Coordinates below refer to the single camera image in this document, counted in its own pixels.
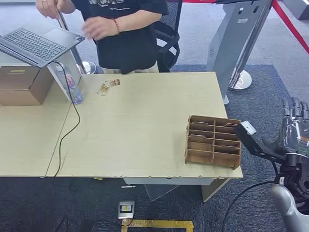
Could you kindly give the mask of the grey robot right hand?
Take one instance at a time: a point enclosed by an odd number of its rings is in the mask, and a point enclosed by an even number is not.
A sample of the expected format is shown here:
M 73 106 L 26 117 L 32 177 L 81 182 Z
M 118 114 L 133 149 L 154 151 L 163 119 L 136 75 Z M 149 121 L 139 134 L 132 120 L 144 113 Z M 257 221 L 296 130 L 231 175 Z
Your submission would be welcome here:
M 309 156 L 309 106 L 305 101 L 292 98 L 292 106 L 282 99 L 283 119 L 279 128 L 279 136 L 271 141 L 263 136 L 262 143 L 266 147 L 280 154 L 298 153 Z

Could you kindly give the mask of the person's right hand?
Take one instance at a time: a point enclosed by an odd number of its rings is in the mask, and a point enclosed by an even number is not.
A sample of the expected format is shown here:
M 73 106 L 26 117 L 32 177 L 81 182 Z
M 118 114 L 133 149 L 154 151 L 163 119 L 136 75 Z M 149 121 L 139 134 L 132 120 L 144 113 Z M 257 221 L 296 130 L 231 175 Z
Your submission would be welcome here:
M 39 13 L 44 17 L 59 19 L 57 0 L 35 0 L 35 5 Z

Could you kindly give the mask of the person's left hand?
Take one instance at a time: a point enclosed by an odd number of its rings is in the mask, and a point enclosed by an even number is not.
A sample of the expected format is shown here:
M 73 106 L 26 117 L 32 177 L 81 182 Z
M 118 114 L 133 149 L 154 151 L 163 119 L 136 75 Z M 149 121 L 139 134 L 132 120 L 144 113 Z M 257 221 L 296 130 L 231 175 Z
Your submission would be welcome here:
M 96 41 L 119 34 L 114 20 L 99 16 L 87 19 L 81 29 L 87 38 Z

